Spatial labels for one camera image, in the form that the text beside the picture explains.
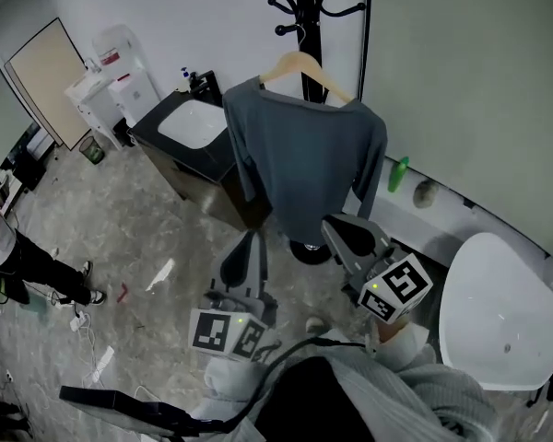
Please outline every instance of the wooden board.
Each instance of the wooden board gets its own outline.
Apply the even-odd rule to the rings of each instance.
[[[89,127],[64,91],[84,75],[86,68],[59,19],[45,27],[9,62],[16,75],[13,80],[24,88],[23,98],[32,100],[29,105],[40,112],[38,117],[44,118],[56,132],[55,137],[72,149]]]
[[[10,80],[12,80],[12,83],[15,84],[15,87],[18,90],[18,93],[20,96],[25,100],[27,103],[27,106],[29,109],[33,112],[33,114],[37,117],[37,121],[39,121],[40,125],[45,128],[45,131],[49,133],[49,135],[53,138],[55,143],[57,145],[62,145],[64,141],[62,141],[62,138],[59,137],[59,134],[54,130],[54,128],[49,124],[49,122],[45,119],[43,116],[43,113],[41,113],[41,110],[35,105],[35,102],[30,97],[29,93],[25,89],[25,87],[22,85],[20,80],[18,79],[17,73],[15,72],[15,69],[12,67],[12,64],[10,62],[5,64],[6,72],[8,73],[8,76],[10,76]]]

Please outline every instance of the gray long-sleeve shirt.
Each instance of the gray long-sleeve shirt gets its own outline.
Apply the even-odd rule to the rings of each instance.
[[[323,337],[348,340],[337,330]],[[494,442],[499,418],[481,387],[467,374],[436,364],[425,344],[428,331],[409,323],[377,353],[357,348],[316,349],[377,442]],[[291,365],[299,359],[290,357]],[[205,373],[211,395],[191,416],[227,421],[246,405],[265,372],[261,364],[213,358]],[[268,401],[277,376],[265,384],[262,399],[230,434],[205,436],[207,442],[263,442],[254,423]],[[291,427],[291,439],[295,428]]]
[[[264,90],[259,77],[223,97],[241,184],[256,195],[256,169],[285,234],[322,246],[322,218],[340,213],[350,187],[371,213],[385,148],[385,123],[357,99],[341,108]]]

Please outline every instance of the soap dispenser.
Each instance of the soap dispenser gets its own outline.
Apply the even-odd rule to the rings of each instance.
[[[181,79],[180,83],[178,84],[178,87],[176,88],[176,91],[181,92],[181,93],[187,93],[191,89],[191,86],[189,84],[189,78],[188,78],[189,73],[186,70],[186,67],[183,67],[181,69],[181,72],[182,72],[182,79]]]

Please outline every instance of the black countertop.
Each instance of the black countertop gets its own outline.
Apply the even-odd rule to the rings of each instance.
[[[187,167],[214,183],[220,183],[236,163],[227,127],[211,144],[201,149],[191,149],[158,132],[161,123],[189,99],[195,98],[190,93],[173,91],[144,116],[131,132],[140,143],[172,157],[179,168]]]

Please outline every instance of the white cabinet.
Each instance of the white cabinet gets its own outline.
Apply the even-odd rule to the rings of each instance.
[[[122,145],[115,137],[112,128],[123,118],[115,106],[107,86],[111,83],[103,73],[86,72],[73,86],[65,91],[86,124],[95,131],[111,139],[121,150]]]

